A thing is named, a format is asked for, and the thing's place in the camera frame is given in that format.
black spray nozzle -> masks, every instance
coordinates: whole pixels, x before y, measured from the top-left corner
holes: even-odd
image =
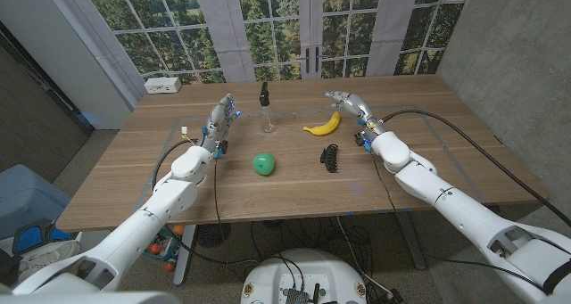
[[[269,106],[268,82],[264,82],[261,85],[260,104],[264,107]]]

banana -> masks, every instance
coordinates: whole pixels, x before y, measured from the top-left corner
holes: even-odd
[[[315,136],[325,136],[337,128],[340,119],[341,116],[339,116],[339,112],[336,111],[327,124],[313,128],[303,127],[303,130],[309,131]]]

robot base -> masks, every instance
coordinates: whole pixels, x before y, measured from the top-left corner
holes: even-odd
[[[324,251],[293,249],[282,251],[285,259],[293,261],[302,271],[305,281],[294,264],[270,258],[261,262],[246,278],[241,294],[242,304],[307,303],[319,293],[319,303],[337,302],[365,304],[365,284],[349,264]]]

green ball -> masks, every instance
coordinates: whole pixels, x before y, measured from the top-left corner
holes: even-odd
[[[269,152],[264,152],[253,158],[253,169],[260,175],[269,174],[276,165],[276,158]]]

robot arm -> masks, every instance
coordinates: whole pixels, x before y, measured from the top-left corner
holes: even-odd
[[[93,249],[44,267],[12,292],[14,295],[114,291],[161,228],[188,209],[205,182],[203,168],[221,154],[220,146],[240,111],[228,94],[212,109],[203,138],[178,157],[153,188],[151,198]]]
[[[435,207],[464,234],[490,264],[520,274],[542,285],[543,290],[505,272],[496,271],[522,300],[542,301],[549,294],[571,292],[571,240],[548,229],[502,218],[447,183],[430,161],[412,152],[395,133],[387,131],[371,109],[355,94],[326,93],[335,106],[355,114],[365,129],[358,143],[381,156],[385,168],[411,195]]]

